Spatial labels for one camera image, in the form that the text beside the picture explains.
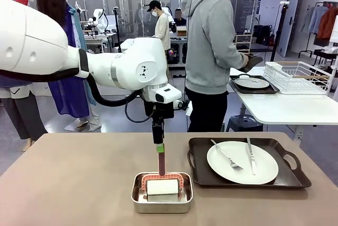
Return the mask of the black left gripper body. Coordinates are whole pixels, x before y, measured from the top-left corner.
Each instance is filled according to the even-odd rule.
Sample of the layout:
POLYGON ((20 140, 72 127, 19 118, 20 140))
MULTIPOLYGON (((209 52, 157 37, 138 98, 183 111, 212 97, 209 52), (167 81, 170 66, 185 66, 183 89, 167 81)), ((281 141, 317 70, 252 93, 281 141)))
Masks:
POLYGON ((165 119, 174 117, 174 105, 170 103, 147 102, 144 101, 145 114, 152 118, 153 126, 164 125, 165 119))

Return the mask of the black tripod stand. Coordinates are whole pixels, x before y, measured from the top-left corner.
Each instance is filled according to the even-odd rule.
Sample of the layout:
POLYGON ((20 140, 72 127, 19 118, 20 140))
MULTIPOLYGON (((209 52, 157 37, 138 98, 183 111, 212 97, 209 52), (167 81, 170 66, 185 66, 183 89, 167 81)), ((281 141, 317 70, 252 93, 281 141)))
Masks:
POLYGON ((281 9, 281 16, 280 16, 280 20, 279 20, 279 24, 278 24, 278 29, 276 32, 276 38, 275 38, 275 43, 273 46, 273 51, 270 57, 270 62, 274 61, 275 55, 276 55, 276 51, 277 51, 277 47, 280 41, 280 36, 281 36, 281 32, 283 29, 283 25, 284 25, 284 20, 285 20, 285 16, 286 16, 286 12, 288 10, 290 2, 289 1, 282 1, 280 2, 280 5, 282 5, 282 9, 281 9))

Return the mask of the silver table knife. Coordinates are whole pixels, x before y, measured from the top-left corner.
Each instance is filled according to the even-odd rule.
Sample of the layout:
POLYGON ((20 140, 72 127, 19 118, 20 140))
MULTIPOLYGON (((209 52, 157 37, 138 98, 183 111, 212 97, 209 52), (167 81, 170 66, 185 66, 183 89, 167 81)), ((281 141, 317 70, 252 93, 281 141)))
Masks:
POLYGON ((253 150, 251 147, 251 141, 249 137, 247 137, 247 144, 248 144, 249 156, 250 156, 250 161, 251 161, 251 170, 252 170, 253 175, 256 175, 257 165, 256 165, 256 160, 253 154, 253 150))

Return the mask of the rectangular metal tray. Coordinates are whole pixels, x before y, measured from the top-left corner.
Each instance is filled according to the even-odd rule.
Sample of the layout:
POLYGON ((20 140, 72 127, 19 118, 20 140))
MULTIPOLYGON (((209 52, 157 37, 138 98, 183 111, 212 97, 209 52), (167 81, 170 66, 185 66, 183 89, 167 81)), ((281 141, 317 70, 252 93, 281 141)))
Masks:
POLYGON ((133 181, 131 199, 136 212, 173 214, 187 213, 189 211, 193 201, 193 185, 189 174, 184 172, 176 172, 182 174, 184 179, 184 187, 180 192, 180 200, 178 202, 148 202, 146 199, 146 193, 141 189, 142 177, 148 173, 138 173, 133 181))

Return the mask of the grey round plate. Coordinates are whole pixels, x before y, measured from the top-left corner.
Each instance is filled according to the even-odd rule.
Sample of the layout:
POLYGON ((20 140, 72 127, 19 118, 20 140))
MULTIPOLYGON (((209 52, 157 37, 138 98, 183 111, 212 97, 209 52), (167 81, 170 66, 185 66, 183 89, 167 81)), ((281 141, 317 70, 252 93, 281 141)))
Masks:
POLYGON ((246 88, 251 88, 251 89, 263 89, 263 88, 267 88, 270 86, 270 83, 266 80, 263 79, 259 79, 259 82, 251 82, 251 81, 246 81, 246 80, 238 80, 238 78, 236 78, 234 80, 234 83, 237 84, 238 86, 242 86, 242 87, 246 87, 246 88))

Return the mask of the grey hanging shirt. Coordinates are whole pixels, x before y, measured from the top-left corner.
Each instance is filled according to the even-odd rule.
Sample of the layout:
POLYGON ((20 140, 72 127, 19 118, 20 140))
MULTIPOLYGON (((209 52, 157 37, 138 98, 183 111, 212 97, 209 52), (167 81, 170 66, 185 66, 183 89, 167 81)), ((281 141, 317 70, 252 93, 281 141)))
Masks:
POLYGON ((322 16, 328 11, 326 6, 315 6, 308 26, 308 33, 317 34, 322 16))

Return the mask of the person in grey hoodie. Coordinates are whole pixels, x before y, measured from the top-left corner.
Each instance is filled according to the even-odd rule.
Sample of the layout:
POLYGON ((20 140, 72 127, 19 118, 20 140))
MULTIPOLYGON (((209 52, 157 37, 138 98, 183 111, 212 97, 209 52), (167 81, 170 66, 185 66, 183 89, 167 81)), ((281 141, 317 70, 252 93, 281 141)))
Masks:
POLYGON ((185 94, 192 103, 188 131, 220 132, 228 105, 230 70, 225 63, 233 43, 231 0, 182 0, 187 17, 185 94))

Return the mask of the white round plate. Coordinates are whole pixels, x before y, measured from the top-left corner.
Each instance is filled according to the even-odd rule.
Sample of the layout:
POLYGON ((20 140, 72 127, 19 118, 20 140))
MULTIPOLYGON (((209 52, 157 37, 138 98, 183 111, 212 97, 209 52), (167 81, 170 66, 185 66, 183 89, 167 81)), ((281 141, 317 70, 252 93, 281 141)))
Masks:
POLYGON ((264 149, 251 144, 257 165, 256 175, 253 175, 247 142, 224 141, 219 142, 218 145, 235 163, 243 168, 240 172, 233 170, 228 159, 213 145, 206 154, 208 165, 217 175, 226 180, 244 185, 261 185, 267 184, 277 177, 278 164, 264 149))

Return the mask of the blue-grey metal stool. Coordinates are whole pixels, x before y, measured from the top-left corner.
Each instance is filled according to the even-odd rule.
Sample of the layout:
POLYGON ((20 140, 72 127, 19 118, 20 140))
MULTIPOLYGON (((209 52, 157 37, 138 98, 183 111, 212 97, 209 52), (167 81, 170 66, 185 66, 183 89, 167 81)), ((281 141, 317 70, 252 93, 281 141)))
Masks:
POLYGON ((237 115, 229 118, 226 132, 232 130, 234 132, 253 132, 263 131, 262 123, 256 121, 252 115, 237 115))

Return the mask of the person with red sleeves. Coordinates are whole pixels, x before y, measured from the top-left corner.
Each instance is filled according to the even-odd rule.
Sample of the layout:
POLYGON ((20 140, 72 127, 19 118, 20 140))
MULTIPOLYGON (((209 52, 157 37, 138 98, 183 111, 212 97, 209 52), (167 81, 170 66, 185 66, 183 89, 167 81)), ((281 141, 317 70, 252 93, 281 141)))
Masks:
POLYGON ((20 139, 26 140, 24 152, 47 133, 31 82, 0 76, 0 101, 20 139))

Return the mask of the silver fork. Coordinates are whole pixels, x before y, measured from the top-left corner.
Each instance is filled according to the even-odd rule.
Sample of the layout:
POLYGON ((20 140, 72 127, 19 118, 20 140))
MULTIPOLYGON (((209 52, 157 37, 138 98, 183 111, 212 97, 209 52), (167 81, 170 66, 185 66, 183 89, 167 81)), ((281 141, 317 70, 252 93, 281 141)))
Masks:
POLYGON ((221 152, 221 154, 223 156, 225 156, 229 163, 230 163, 230 167, 237 171, 237 172, 240 172, 241 170, 243 170, 243 168, 241 166, 239 166, 237 163, 235 163, 221 148, 220 146, 212 139, 211 142, 214 144, 214 146, 221 152))

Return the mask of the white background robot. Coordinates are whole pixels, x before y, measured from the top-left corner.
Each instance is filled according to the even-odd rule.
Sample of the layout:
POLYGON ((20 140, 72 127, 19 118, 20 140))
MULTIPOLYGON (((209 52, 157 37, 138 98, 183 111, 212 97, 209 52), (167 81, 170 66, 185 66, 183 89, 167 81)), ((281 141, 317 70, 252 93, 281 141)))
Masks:
POLYGON ((95 27, 99 34, 106 34, 109 21, 107 19, 104 9, 98 8, 93 12, 93 17, 88 19, 87 25, 95 27))

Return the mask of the white side table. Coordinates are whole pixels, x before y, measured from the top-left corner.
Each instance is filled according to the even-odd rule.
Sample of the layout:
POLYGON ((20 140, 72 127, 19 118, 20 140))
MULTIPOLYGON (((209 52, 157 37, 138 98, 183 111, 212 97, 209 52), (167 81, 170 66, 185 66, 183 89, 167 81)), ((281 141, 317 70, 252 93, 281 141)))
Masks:
POLYGON ((338 126, 338 102, 326 95, 243 94, 241 114, 249 111, 265 125, 294 125, 293 141, 302 142, 305 126, 338 126))

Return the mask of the seated person dark top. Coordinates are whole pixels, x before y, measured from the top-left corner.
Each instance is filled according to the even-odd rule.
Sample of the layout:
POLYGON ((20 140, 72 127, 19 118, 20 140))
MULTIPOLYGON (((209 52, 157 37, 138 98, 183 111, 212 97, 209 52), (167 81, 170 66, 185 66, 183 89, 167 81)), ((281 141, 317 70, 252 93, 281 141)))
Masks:
POLYGON ((186 19, 182 17, 182 11, 177 8, 174 13, 174 22, 176 26, 186 26, 186 19))

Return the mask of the white door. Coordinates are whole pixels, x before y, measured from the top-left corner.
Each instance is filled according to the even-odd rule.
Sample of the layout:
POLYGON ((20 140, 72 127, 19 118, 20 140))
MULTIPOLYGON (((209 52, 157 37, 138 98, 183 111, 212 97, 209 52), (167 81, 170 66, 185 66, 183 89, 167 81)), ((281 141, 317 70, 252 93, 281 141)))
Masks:
POLYGON ((295 16, 299 0, 288 0, 288 8, 285 12, 283 26, 281 28, 280 39, 278 42, 277 51, 282 57, 286 56, 290 37, 295 23, 295 16))

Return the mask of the grey sleeved right forearm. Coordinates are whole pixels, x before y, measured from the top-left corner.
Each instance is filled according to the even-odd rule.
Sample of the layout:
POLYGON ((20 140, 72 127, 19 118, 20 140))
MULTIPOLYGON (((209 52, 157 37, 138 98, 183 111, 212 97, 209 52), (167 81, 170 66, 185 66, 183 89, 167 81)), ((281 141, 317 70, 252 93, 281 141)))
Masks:
POLYGON ((241 69, 243 63, 241 52, 239 52, 236 48, 228 48, 225 63, 227 68, 241 69))

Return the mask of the dark dish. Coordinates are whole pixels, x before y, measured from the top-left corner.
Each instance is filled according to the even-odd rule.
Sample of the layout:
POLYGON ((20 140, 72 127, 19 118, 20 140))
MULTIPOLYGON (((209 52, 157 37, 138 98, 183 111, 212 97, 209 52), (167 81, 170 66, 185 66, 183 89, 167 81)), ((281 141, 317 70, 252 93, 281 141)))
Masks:
POLYGON ((241 68, 239 71, 248 73, 252 68, 254 68, 256 65, 260 64, 263 62, 263 58, 257 55, 249 55, 248 56, 248 62, 246 66, 241 68))

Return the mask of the black bag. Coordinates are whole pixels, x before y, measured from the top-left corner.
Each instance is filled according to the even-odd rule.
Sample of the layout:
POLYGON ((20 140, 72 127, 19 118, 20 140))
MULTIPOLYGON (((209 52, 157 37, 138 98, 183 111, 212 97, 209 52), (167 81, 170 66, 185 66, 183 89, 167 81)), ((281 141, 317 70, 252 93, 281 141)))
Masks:
POLYGON ((256 44, 268 46, 272 25, 255 25, 252 37, 256 38, 256 44))

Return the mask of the dark brown tray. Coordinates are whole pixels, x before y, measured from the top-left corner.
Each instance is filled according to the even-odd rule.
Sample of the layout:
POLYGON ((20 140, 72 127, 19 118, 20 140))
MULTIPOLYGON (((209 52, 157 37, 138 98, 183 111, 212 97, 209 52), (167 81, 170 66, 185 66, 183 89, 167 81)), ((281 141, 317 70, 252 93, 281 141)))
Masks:
POLYGON ((259 95, 274 95, 278 92, 280 92, 280 90, 275 87, 273 84, 269 83, 267 81, 267 79, 265 79, 263 76, 250 76, 250 75, 246 75, 246 74, 240 74, 237 76, 230 76, 230 81, 229 81, 229 85, 231 86, 231 88, 239 93, 242 94, 259 94, 259 95), (249 79, 249 78, 253 78, 253 79, 260 79, 263 82, 267 83, 266 87, 246 87, 246 86, 242 86, 239 85, 235 82, 236 79, 249 79))

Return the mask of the man black cap white mask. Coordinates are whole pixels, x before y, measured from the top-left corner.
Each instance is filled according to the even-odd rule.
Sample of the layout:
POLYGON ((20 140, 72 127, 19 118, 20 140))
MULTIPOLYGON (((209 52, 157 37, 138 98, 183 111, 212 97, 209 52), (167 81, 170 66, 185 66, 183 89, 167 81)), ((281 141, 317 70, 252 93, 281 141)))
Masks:
POLYGON ((160 2, 157 0, 152 0, 149 3, 149 8, 147 11, 151 12, 153 16, 157 17, 154 36, 161 40, 163 49, 165 52, 167 52, 171 46, 168 16, 162 10, 160 2))

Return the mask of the orange hanging jacket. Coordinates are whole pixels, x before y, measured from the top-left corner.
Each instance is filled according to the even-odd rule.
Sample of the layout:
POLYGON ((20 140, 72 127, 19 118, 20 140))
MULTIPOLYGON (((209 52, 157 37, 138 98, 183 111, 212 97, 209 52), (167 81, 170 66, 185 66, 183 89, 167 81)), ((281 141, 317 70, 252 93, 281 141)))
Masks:
POLYGON ((338 7, 331 7, 322 16, 316 36, 318 39, 329 39, 331 37, 337 15, 338 7))

